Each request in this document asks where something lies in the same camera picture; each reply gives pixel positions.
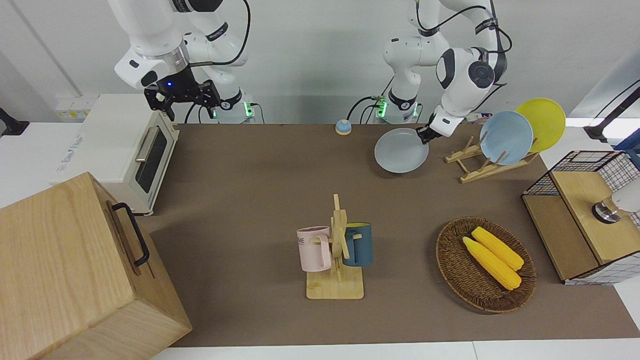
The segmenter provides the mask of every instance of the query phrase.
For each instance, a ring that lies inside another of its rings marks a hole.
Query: wooden box
[[[550,178],[559,195],[522,198],[560,280],[612,284],[637,275],[640,265],[632,258],[640,256],[640,231],[631,218],[605,224],[591,212],[593,204],[611,195],[602,176],[552,171]]]
[[[0,359],[150,359],[191,330],[150,236],[114,205],[85,173],[0,209]]]

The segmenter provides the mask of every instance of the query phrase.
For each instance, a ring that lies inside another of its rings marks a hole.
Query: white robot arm
[[[223,111],[240,109],[241,121],[247,118],[246,94],[229,69],[246,62],[246,37],[239,42],[227,33],[228,24],[215,13],[223,0],[108,1],[131,41],[116,73],[134,88],[144,89],[153,110],[165,111],[173,120],[173,103],[192,102],[210,115],[213,108],[226,105]],[[176,23],[178,13],[190,13],[197,31],[183,35]],[[202,66],[210,80],[197,83],[193,66]]]
[[[476,25],[476,38],[482,47],[449,47],[438,27],[440,3]],[[411,119],[420,87],[420,76],[412,68],[436,66],[445,93],[428,125],[418,130],[423,143],[427,143],[439,136],[451,136],[502,76],[506,57],[490,0],[414,0],[409,6],[409,21],[418,28],[420,36],[394,38],[385,49],[385,61],[395,73],[385,96],[388,102],[385,120],[402,124]]]

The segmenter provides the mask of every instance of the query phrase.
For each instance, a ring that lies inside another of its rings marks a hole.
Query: white wall
[[[0,108],[18,120],[54,121],[58,117],[0,52]],[[4,124],[0,122],[0,133]]]
[[[0,0],[5,4],[14,0]],[[550,97],[567,113],[628,49],[640,29],[640,2],[627,0],[495,0],[501,27],[515,41],[507,88],[484,111],[512,110],[531,97]],[[250,0],[249,62],[238,69],[242,86],[264,105],[268,122],[335,122],[362,96],[381,92],[392,75],[382,58],[386,41],[416,34],[406,20],[410,0]],[[20,0],[17,9],[49,48],[71,82],[62,90],[34,88],[47,103],[74,86],[81,94],[133,92],[113,72],[128,48],[106,0]],[[232,31],[244,31],[244,6],[226,0],[220,9]],[[441,19],[450,12],[443,11]],[[4,31],[4,41],[22,41]],[[475,45],[473,27],[460,17],[443,27],[453,46]],[[32,44],[13,49],[32,56]],[[17,67],[29,80],[32,66]],[[432,69],[422,69],[419,100],[427,112],[442,90]]]

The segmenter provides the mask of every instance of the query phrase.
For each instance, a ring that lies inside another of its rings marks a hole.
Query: mug handle
[[[329,249],[329,238],[325,234],[318,235],[320,238],[320,247],[322,249],[322,266],[331,265],[331,250]]]
[[[362,234],[356,232],[352,235],[351,239],[353,240],[353,262],[358,263],[358,248],[356,247],[356,240],[362,239]]]

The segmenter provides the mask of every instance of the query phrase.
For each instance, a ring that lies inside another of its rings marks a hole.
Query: brown table mat
[[[173,280],[193,332],[179,347],[423,341],[628,338],[640,332],[610,286],[565,286],[520,199],[545,167],[469,184],[443,157],[480,127],[431,142],[425,164],[382,170],[373,150],[392,126],[183,126],[155,207],[140,218]],[[469,168],[481,160],[465,160]],[[332,194],[352,222],[371,222],[374,264],[363,300],[307,300],[296,230],[329,225]],[[533,298],[479,314],[446,285],[438,232],[459,217],[511,231],[538,271]]]

